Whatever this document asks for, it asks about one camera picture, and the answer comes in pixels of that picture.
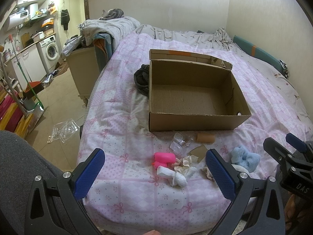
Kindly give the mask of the light blue fluffy socks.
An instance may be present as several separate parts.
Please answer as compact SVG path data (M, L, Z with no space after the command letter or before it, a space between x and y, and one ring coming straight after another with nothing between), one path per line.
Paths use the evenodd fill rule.
M231 163L245 168L249 173L256 170L261 156L257 153L249 152L248 149L240 145L231 151Z

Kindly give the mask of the white knotted sock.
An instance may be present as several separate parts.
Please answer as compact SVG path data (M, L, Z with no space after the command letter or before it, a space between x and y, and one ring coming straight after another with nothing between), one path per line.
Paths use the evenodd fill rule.
M166 178L172 187L179 186L184 188L187 186L188 180L195 174L197 169L195 167L187 168L183 171L175 171L169 168L159 166L156 170L156 174L159 177Z

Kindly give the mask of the clear plastic bag with item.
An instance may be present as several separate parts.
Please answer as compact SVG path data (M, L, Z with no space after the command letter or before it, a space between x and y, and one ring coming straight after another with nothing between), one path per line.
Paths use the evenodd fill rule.
M173 136L170 148L176 154L185 154L192 150L193 140L188 135L176 132Z

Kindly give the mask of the bright pink sock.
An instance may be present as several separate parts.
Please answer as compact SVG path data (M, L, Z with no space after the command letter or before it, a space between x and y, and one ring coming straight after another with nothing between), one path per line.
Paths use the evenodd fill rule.
M170 167L176 162L176 156L173 153L156 152L154 154L154 162L152 166L157 169L158 167Z

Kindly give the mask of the small cardboard scrap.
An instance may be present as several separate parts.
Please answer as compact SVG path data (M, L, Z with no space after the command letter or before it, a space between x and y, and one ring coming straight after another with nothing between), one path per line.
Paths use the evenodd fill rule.
M206 156L208 149L204 145L200 145L190 151L190 154L197 157L197 162L200 163Z

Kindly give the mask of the tan cardboard tube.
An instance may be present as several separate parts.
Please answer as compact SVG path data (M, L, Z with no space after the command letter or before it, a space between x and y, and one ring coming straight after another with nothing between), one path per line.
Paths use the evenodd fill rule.
M213 133L205 133L205 132L198 132L197 135L196 135L196 142L213 144L215 142L215 134L213 134Z

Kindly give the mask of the clear plastic packaging on floor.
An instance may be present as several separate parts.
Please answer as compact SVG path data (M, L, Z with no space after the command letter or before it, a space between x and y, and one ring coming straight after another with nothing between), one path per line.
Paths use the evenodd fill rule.
M60 140L62 143L65 143L79 130L80 127L73 119L58 123L53 126L51 135L48 136L47 143L52 143L55 140Z

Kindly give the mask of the teal pillow with orange stripe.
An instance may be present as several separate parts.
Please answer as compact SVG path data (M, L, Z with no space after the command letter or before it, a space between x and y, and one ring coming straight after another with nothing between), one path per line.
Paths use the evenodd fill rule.
M244 40L243 38L239 36L235 35L233 38L233 42L236 43L241 50L243 50L245 53L247 53L251 57L255 57L259 60L269 63L277 71L279 71L285 78L289 77L288 67L284 61L276 59L274 56L270 55L268 52L250 43L249 41Z

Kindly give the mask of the open cardboard box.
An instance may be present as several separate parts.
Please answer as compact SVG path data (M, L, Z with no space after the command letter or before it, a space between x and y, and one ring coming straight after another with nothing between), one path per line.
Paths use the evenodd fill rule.
M149 58L151 132L233 130L251 116L228 61L162 49L151 49Z

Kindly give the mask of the dark striped garment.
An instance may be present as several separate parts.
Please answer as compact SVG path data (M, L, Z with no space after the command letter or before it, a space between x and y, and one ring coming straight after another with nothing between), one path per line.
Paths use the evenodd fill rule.
M144 96L149 94L149 67L150 65L142 64L134 73L134 82L138 91Z

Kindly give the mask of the white washing machine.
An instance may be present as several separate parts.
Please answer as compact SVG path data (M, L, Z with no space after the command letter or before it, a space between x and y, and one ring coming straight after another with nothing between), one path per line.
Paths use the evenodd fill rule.
M43 38L36 44L40 59L47 74L51 73L59 60L59 50L56 42L56 34Z

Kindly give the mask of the grey white crumpled duvet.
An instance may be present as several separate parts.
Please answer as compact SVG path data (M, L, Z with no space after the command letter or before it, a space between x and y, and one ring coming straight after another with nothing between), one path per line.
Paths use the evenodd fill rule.
M141 24L135 18L126 16L118 19L86 20L83 23L82 36L85 37L87 46L95 40L96 34L107 33L112 37L112 47L115 50L119 42L130 33L148 34L151 38L162 41L179 41L200 49L217 49L228 51L235 46L223 28L218 28L214 33L197 33L193 31L172 31Z

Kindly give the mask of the black hanging garment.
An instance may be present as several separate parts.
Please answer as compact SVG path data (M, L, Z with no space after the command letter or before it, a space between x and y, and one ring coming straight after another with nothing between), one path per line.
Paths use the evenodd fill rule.
M61 19L61 25L63 26L63 29L67 31L68 24L70 21L70 15L69 15L68 9L61 10L60 19Z

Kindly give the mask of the white water heater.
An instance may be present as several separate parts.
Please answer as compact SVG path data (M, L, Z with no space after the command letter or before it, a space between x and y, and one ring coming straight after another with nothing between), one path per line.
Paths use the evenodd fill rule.
M18 27L19 25L26 24L29 21L32 22L40 17L37 14L39 9L38 3L32 3L28 7L20 8L16 13L8 16L3 27L5 31L9 31L12 28Z

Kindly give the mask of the green handled broom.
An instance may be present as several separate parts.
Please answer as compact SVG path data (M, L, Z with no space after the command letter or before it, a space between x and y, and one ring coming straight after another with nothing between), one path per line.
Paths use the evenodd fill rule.
M16 50L15 50L15 47L14 47L14 44L13 44L13 36L12 36L12 34L9 34L9 35L8 35L8 38L9 38L9 40L10 40L10 42L11 42L12 50L13 50L13 52L14 52L14 56L15 56L17 65L18 65L18 67L19 67L19 69L20 69L20 71L21 71L21 73L22 73L24 79L25 79L26 82L27 82L27 85L28 85L29 89L31 90L31 92L33 93L33 95L34 95L34 96L36 97L36 99L38 100L38 103L39 103L40 107L41 107L43 110L45 110L45 107L44 107L43 103L41 102L41 100L40 100L39 97L37 96L35 90L33 89L33 87L31 86L30 82L28 81L27 76L26 76L26 74L25 74L25 72L24 72L24 70L23 70L23 68L22 68L22 66L21 66L20 60L19 60L19 58L18 58L18 56L17 56Z

